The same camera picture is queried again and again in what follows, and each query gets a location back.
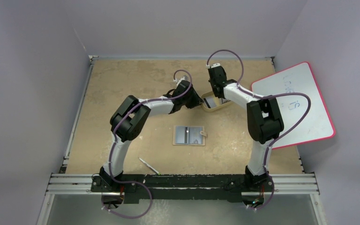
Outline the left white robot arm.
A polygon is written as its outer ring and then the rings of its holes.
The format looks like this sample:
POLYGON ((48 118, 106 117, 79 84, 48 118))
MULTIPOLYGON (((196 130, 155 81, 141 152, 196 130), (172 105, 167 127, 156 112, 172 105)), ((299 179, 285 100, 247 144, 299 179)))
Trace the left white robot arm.
POLYGON ((130 143, 139 136, 149 117, 172 114, 183 106, 188 109, 197 107, 203 100, 189 81, 180 81, 177 87, 161 97, 140 99, 133 95, 125 98, 110 119, 113 143, 108 160, 100 169, 99 176, 103 186, 110 192, 121 186, 124 160, 130 143))

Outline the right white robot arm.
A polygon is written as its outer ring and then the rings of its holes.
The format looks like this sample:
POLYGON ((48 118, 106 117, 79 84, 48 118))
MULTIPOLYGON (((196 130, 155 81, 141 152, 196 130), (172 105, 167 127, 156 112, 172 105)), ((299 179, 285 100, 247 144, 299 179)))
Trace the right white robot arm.
POLYGON ((229 100, 246 110, 247 129, 253 139, 250 160, 245 169, 244 184, 257 190, 268 179, 268 161, 272 142, 284 130, 284 122, 276 98, 264 98, 244 90, 234 79, 227 79, 224 68, 215 63, 207 66, 209 83, 218 98, 229 100))

